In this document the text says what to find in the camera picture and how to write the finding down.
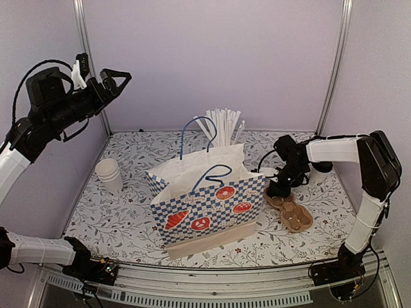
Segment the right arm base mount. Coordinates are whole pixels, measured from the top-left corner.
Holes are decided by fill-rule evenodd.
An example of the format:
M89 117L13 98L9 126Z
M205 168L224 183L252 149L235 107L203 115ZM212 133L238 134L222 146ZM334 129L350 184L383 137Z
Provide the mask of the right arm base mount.
M333 262L313 263L308 268L308 276L314 286L323 286L349 280L345 284L331 287L331 295L339 301L352 300L363 284L365 268L363 253L353 254L343 249Z

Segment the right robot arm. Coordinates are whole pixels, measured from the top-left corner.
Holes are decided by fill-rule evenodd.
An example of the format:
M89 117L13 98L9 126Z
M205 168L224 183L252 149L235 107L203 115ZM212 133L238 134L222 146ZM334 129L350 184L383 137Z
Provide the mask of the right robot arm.
M321 173L332 170L335 162L355 163L359 167L362 199L354 225L338 251L332 274L345 280L356 271L370 247L371 237L387 217L390 198L400 186L402 166L386 134L375 130L369 134L314 136L296 142L291 136L280 137L274 151L285 165L270 179L265 196L288 198L295 184L313 167Z

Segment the checkered paper takeout bag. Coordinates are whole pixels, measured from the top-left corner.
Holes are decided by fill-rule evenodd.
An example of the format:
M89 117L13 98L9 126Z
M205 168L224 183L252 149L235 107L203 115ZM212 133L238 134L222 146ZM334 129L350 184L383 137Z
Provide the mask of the checkered paper takeout bag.
M152 214L173 260L255 232L265 175L247 170L242 144L213 146L146 171Z

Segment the brown cardboard cup carrier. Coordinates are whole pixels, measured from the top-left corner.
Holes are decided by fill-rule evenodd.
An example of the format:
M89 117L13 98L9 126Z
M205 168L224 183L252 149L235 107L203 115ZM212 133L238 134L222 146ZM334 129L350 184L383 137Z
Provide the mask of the brown cardboard cup carrier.
M291 233L299 233L309 229L313 224L313 217L302 205L296 203L291 194L287 198L269 197L268 189L264 190L265 201L280 212L282 223Z

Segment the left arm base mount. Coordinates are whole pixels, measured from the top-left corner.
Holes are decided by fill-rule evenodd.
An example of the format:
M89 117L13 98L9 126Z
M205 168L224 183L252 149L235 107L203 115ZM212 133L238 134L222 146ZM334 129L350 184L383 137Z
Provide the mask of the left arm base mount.
M80 257L71 265L62 266L62 273L77 278L81 282L95 282L103 285L113 286L118 275L118 264L111 262L108 258L99 261Z

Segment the stack of white paper cups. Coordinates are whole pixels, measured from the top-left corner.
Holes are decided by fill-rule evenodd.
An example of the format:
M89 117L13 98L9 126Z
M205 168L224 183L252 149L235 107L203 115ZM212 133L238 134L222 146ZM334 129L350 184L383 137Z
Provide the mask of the stack of white paper cups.
M94 170L109 193L117 196L122 192L121 170L115 159L105 158L100 160Z

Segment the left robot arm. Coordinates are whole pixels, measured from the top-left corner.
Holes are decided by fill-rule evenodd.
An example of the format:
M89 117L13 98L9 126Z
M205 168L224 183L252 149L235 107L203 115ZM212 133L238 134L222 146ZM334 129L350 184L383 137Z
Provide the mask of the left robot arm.
M132 75L103 69L101 81L87 79L87 69L64 74L58 67L34 73L29 70L20 82L29 96L30 111L14 119L1 145L1 199L5 199L21 175L38 159L53 140L67 142L66 129L75 123L89 122L120 96ZM64 273L91 278L96 269L90 251L76 238L19 240L17 234L1 229L1 268L12 264L52 263Z

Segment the black plastic cup lid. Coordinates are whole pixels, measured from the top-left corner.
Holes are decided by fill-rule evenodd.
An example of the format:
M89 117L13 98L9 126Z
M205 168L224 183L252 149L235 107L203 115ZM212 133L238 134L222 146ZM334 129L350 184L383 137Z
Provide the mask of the black plastic cup lid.
M311 165L320 173L329 173L333 169L332 162L312 162Z

